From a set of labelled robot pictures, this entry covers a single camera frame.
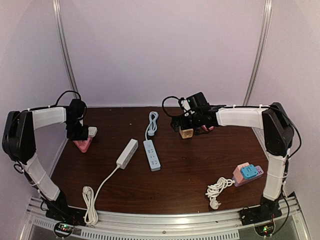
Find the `pink plug adapter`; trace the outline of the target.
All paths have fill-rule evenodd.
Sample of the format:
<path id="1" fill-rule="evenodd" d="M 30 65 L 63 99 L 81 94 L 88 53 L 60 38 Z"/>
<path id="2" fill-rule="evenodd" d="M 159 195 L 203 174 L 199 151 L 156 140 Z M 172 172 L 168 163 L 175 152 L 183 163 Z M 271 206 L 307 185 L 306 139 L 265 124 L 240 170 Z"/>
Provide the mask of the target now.
<path id="1" fill-rule="evenodd" d="M 210 132 L 210 131 L 212 131 L 214 129 L 213 126 L 207 127 L 206 125 L 202 125 L 201 127 L 206 132 Z"/>

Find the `small white cube adapter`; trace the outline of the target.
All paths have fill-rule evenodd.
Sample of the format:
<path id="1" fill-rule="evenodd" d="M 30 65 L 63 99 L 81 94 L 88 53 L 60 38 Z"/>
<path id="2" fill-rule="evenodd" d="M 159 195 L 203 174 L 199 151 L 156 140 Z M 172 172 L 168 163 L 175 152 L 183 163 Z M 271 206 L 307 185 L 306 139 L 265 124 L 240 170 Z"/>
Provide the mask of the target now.
<path id="1" fill-rule="evenodd" d="M 97 127 L 90 126 L 88 128 L 88 137 L 89 138 L 94 138 L 96 136 L 97 132 L 98 132 Z"/>

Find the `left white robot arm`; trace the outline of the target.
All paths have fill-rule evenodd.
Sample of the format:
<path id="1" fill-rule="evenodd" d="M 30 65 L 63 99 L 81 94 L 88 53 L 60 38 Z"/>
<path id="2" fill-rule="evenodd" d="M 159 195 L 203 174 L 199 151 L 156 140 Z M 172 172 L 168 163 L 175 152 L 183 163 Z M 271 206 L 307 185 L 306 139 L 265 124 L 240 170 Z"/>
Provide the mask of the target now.
<path id="1" fill-rule="evenodd" d="M 89 126 L 83 124 L 82 118 L 82 113 L 70 107 L 11 111 L 7 115 L 2 149 L 31 181 L 31 185 L 50 202 L 56 201 L 61 191 L 50 179 L 38 159 L 35 130 L 55 124 L 66 124 L 69 140 L 86 141 L 90 131 Z"/>

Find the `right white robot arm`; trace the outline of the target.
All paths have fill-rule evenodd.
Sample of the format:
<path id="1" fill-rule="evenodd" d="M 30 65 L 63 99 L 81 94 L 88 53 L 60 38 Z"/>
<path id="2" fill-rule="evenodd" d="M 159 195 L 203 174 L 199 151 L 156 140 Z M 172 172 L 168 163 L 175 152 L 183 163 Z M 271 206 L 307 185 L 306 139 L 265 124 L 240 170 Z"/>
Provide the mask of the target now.
<path id="1" fill-rule="evenodd" d="M 259 106 L 197 106 L 172 116 L 170 125 L 180 133 L 199 128 L 208 132 L 215 127 L 228 126 L 262 130 L 268 161 L 263 198 L 275 201 L 280 196 L 289 160 L 294 155 L 291 152 L 293 139 L 294 136 L 300 136 L 299 130 L 280 103 Z"/>

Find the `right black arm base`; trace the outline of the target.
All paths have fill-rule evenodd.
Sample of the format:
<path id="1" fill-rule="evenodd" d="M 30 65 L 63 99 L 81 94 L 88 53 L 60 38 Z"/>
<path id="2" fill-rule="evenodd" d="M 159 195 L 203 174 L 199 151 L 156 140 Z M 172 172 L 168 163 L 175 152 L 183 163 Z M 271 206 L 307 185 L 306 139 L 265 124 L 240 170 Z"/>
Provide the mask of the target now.
<path id="1" fill-rule="evenodd" d="M 282 216 L 278 201 L 262 199 L 260 205 L 244 207 L 239 211 L 240 220 L 243 226 L 271 221 L 272 218 Z"/>

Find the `white power strip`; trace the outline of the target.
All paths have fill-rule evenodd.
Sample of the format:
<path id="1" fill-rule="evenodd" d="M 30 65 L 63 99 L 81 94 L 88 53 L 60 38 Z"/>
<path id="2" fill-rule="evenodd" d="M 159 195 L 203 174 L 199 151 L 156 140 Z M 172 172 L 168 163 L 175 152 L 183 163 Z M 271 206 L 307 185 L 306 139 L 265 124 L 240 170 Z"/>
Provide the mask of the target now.
<path id="1" fill-rule="evenodd" d="M 131 139 L 118 159 L 116 160 L 116 165 L 118 168 L 124 170 L 128 163 L 130 162 L 131 158 L 135 154 L 136 150 L 138 149 L 139 143 L 136 139 Z"/>

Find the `beige cube socket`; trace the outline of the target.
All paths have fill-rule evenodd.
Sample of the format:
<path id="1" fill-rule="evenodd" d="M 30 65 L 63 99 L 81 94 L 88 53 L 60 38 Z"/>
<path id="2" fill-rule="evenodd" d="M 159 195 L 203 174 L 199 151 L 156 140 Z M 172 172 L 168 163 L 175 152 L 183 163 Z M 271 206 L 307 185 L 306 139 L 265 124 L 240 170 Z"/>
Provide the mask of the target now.
<path id="1" fill-rule="evenodd" d="M 179 129 L 179 134 L 181 136 L 182 139 L 189 139 L 192 138 L 194 135 L 194 130 L 191 129 Z"/>

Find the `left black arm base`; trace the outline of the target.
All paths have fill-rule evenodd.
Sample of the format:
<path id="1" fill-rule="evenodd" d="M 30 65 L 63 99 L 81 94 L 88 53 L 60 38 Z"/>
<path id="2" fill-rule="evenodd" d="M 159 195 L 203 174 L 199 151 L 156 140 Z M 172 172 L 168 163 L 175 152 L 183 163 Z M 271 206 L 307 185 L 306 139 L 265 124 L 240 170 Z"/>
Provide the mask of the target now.
<path id="1" fill-rule="evenodd" d="M 47 218 L 63 222 L 74 226 L 86 226 L 84 216 L 86 211 L 74 207 L 69 207 L 64 201 L 44 200 L 47 206 L 45 216 Z"/>

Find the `light blue power strip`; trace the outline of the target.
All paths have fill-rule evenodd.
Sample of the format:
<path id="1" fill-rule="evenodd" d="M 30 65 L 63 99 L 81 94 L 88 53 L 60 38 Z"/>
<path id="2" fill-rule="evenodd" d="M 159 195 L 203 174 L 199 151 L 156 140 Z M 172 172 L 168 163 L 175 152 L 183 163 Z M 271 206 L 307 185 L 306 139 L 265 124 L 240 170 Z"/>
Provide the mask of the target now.
<path id="1" fill-rule="evenodd" d="M 145 149 L 146 157 L 149 163 L 150 170 L 152 172 L 159 171 L 161 169 L 161 164 L 155 149 L 155 146 L 153 144 L 153 141 L 151 139 L 145 140 L 143 142 L 143 146 Z"/>

